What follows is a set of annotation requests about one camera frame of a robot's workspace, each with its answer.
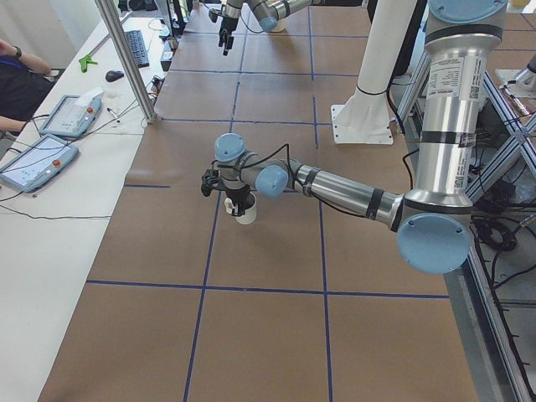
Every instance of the barcode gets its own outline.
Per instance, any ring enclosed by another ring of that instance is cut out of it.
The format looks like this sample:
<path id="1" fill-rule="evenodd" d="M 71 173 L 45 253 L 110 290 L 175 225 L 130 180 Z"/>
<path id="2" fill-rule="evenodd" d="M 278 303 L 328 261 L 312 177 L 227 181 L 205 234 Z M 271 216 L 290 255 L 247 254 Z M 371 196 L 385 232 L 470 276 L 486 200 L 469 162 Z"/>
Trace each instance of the barcode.
<path id="1" fill-rule="evenodd" d="M 471 92 L 469 93 L 469 98 L 471 99 L 478 99 L 478 92 L 480 91 L 480 87 L 478 86 L 472 86 Z"/>
<path id="2" fill-rule="evenodd" d="M 463 176 L 456 176 L 454 179 L 454 188 L 463 188 Z"/>

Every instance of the computer mouse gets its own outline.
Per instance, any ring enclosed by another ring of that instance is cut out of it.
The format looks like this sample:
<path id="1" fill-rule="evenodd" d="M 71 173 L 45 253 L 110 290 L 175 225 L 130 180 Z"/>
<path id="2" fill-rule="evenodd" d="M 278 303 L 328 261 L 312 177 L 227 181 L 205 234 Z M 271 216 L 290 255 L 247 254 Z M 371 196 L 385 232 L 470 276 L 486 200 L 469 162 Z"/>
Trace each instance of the computer mouse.
<path id="1" fill-rule="evenodd" d="M 125 73 L 119 70 L 110 70 L 106 73 L 106 81 L 108 82 L 114 82 L 115 80 L 119 80 L 121 77 L 124 77 Z"/>

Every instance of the black rubber band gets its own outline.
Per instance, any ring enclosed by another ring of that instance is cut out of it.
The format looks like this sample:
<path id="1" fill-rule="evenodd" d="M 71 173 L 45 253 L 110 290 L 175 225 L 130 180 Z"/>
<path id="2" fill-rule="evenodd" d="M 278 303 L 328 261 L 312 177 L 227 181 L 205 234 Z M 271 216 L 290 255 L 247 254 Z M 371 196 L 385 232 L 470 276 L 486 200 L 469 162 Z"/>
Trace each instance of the black rubber band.
<path id="1" fill-rule="evenodd" d="M 288 1 L 287 0 L 283 0 L 283 4 L 285 5 L 285 11 L 286 11 L 286 17 L 288 17 L 289 15 L 291 15 L 291 6 L 289 5 Z"/>
<path id="2" fill-rule="evenodd" d="M 317 169 L 314 167 L 307 174 L 307 177 L 305 178 L 305 182 L 303 182 L 303 185 L 301 186 L 303 195 L 306 195 L 307 197 L 311 197 L 312 181 L 315 179 L 318 172 L 320 172 L 320 169 Z"/>
<path id="3" fill-rule="evenodd" d="M 374 94 L 372 92 L 367 92 L 366 90 L 362 90 L 359 88 L 359 85 L 356 85 L 358 87 L 359 92 L 363 92 L 365 95 L 371 95 L 371 96 L 377 96 L 377 95 L 383 95 L 387 92 L 387 88 L 385 90 L 382 90 L 381 92 L 378 92 L 377 94 Z"/>
<path id="4" fill-rule="evenodd" d="M 460 148 L 472 147 L 477 137 L 468 132 L 455 131 L 423 131 L 420 134 L 420 142 L 434 144 L 457 144 Z"/>
<path id="5" fill-rule="evenodd" d="M 257 7 L 259 7 L 261 4 L 264 4 L 264 3 L 266 3 L 266 0 L 265 0 L 264 2 L 258 2 L 258 3 L 251 9 L 251 12 L 253 13 L 253 12 L 257 9 Z"/>
<path id="6" fill-rule="evenodd" d="M 449 28 L 443 28 L 439 31 L 426 34 L 425 44 L 429 42 L 441 39 L 446 36 L 454 35 L 463 35 L 463 34 L 490 34 L 497 36 L 498 38 L 503 38 L 503 31 L 501 28 L 496 27 L 495 25 L 486 25 L 486 24 L 473 24 L 473 25 L 455 25 Z"/>
<path id="7" fill-rule="evenodd" d="M 404 209 L 404 199 L 399 205 L 399 208 L 396 210 L 396 215 L 394 216 L 393 224 L 391 225 L 391 230 L 397 232 L 399 230 L 400 221 L 402 220 L 402 210 Z"/>
<path id="8" fill-rule="evenodd" d="M 404 205 L 422 212 L 436 212 L 447 215 L 467 215 L 472 211 L 472 207 L 446 207 L 445 205 L 424 204 L 404 198 Z"/>
<path id="9" fill-rule="evenodd" d="M 365 213 L 365 216 L 368 219 L 376 220 L 376 214 L 378 213 L 378 209 L 380 204 L 382 203 L 382 196 L 384 195 L 384 190 L 381 188 L 375 188 L 372 192 L 372 197 L 370 198 L 370 202 L 368 203 L 367 212 Z"/>
<path id="10" fill-rule="evenodd" d="M 296 190 L 296 182 L 298 182 L 298 172 L 300 172 L 300 169 L 303 167 L 303 163 L 298 166 L 298 169 L 296 169 L 295 172 L 292 171 L 291 165 L 288 166 L 288 170 L 290 173 L 292 173 L 292 189 Z"/>

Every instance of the label sticker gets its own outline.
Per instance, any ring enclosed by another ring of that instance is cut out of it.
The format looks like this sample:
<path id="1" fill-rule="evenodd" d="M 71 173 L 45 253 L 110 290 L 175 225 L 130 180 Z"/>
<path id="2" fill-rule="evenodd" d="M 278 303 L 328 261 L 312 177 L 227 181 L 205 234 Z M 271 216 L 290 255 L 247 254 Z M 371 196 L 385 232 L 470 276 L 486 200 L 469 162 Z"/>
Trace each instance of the label sticker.
<path id="1" fill-rule="evenodd" d="M 460 154 L 458 161 L 458 167 L 456 169 L 456 176 L 454 177 L 454 188 L 466 188 L 467 187 L 467 173 L 469 171 L 469 157 L 467 152 Z"/>
<path id="2" fill-rule="evenodd" d="M 482 82 L 486 59 L 478 56 L 466 56 L 461 77 L 460 101 L 478 101 L 481 98 Z"/>
<path id="3" fill-rule="evenodd" d="M 456 57 L 431 64 L 427 99 L 459 96 L 463 59 L 463 57 Z"/>

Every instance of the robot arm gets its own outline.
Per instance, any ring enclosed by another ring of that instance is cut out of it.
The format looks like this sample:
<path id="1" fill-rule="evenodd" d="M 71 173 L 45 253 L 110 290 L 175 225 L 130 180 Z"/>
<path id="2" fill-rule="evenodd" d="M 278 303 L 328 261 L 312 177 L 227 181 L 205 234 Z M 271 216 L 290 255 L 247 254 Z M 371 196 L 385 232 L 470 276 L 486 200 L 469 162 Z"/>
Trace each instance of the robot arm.
<path id="1" fill-rule="evenodd" d="M 247 0 L 247 4 L 264 32 L 271 32 L 278 21 L 302 8 L 321 2 L 322 0 Z M 233 32 L 238 26 L 244 0 L 228 0 L 222 4 L 219 12 L 211 10 L 210 19 L 215 23 L 222 17 L 219 27 L 219 47 L 224 48 L 224 56 L 233 48 Z"/>
<path id="2" fill-rule="evenodd" d="M 285 188 L 337 205 L 397 232 L 399 251 L 413 267 L 447 273 L 466 259 L 472 203 L 465 194 L 489 52 L 502 37 L 507 0 L 430 0 L 425 49 L 431 56 L 415 188 L 388 193 L 297 161 L 266 160 L 246 151 L 236 134 L 215 144 L 216 168 L 203 190 L 225 191 L 234 216 L 254 208 L 250 188 L 275 197 Z"/>

